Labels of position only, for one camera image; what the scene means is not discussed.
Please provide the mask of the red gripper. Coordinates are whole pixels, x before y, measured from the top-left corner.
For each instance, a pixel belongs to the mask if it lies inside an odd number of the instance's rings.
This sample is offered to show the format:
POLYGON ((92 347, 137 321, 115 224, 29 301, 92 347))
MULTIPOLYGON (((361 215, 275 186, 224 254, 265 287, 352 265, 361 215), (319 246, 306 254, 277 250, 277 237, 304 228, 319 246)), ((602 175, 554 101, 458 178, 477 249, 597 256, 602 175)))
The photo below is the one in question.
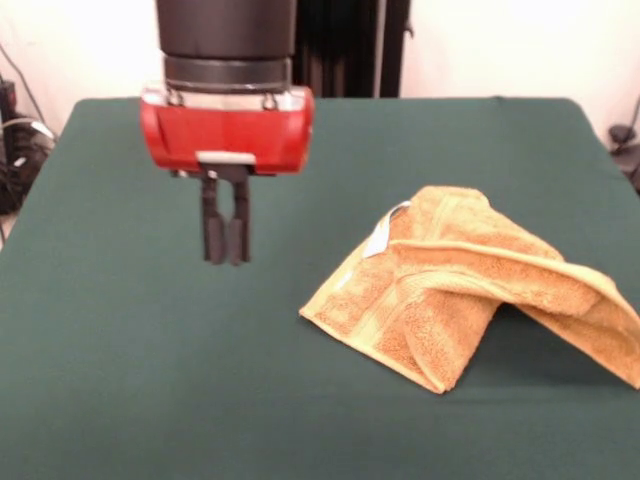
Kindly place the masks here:
MULTIPOLYGON (((223 165, 249 167, 257 175, 298 173, 309 155, 314 97, 307 87, 281 93, 210 94, 149 87, 140 98, 143 136, 163 169, 197 172, 223 165)), ((250 261, 250 194, 245 172, 231 182, 229 260, 250 261)), ((216 173, 201 179, 204 259, 225 260, 225 223, 218 210, 216 173)))

